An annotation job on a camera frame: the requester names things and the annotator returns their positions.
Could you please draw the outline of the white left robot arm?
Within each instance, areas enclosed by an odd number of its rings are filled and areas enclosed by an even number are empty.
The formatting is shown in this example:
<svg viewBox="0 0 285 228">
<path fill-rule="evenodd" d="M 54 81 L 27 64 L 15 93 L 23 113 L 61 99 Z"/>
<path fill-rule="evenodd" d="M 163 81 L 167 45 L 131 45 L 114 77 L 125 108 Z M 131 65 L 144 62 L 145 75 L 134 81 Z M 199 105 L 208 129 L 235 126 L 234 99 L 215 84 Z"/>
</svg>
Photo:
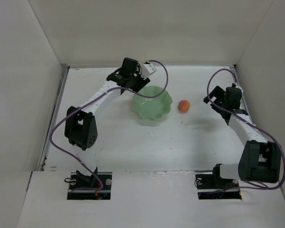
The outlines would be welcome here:
<svg viewBox="0 0 285 228">
<path fill-rule="evenodd" d="M 76 114 L 66 120 L 64 135 L 68 142 L 85 151 L 91 148 L 98 137 L 96 118 L 126 89 L 138 93 L 156 71 L 150 62 L 140 63 L 126 57 L 122 66 L 109 74 L 103 86 L 85 103 Z"/>
</svg>

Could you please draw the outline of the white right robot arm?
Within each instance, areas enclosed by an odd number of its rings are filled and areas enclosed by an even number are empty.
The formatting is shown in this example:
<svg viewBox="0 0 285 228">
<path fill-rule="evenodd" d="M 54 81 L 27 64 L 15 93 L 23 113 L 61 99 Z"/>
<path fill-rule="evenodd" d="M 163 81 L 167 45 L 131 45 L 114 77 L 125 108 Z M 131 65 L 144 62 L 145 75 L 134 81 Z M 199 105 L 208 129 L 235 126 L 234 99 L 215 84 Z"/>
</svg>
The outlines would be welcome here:
<svg viewBox="0 0 285 228">
<path fill-rule="evenodd" d="M 241 109 L 242 89 L 233 84 L 225 90 L 216 86 L 203 99 L 224 119 L 236 133 L 244 149 L 238 164 L 219 166 L 220 174 L 241 181 L 276 183 L 280 174 L 281 152 L 275 142 L 270 142 L 252 127 L 249 114 Z"/>
</svg>

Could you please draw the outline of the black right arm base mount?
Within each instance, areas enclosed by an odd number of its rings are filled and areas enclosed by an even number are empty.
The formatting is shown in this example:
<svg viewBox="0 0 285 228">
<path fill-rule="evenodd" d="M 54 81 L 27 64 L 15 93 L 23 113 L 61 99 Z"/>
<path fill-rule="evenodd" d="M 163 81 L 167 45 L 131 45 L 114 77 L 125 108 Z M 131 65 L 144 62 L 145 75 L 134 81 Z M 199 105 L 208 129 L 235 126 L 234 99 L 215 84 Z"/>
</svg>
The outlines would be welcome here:
<svg viewBox="0 0 285 228">
<path fill-rule="evenodd" d="M 232 188 L 239 187 L 237 180 L 222 179 L 212 174 L 196 174 L 194 181 L 198 190 L 200 200 L 241 200 L 240 190 Z"/>
</svg>

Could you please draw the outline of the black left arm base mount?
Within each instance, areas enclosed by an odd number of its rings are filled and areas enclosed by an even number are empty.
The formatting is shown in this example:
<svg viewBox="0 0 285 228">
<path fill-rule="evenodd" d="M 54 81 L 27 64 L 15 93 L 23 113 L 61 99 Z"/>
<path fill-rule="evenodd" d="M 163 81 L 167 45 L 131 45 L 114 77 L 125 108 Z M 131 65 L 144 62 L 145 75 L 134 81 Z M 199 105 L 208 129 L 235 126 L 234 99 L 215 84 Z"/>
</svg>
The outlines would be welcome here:
<svg viewBox="0 0 285 228">
<path fill-rule="evenodd" d="M 103 184 L 93 176 L 88 176 L 79 171 L 72 172 L 69 178 L 64 182 L 68 184 L 68 200 L 110 200 L 112 187 L 112 173 L 95 171 L 98 178 Z"/>
</svg>

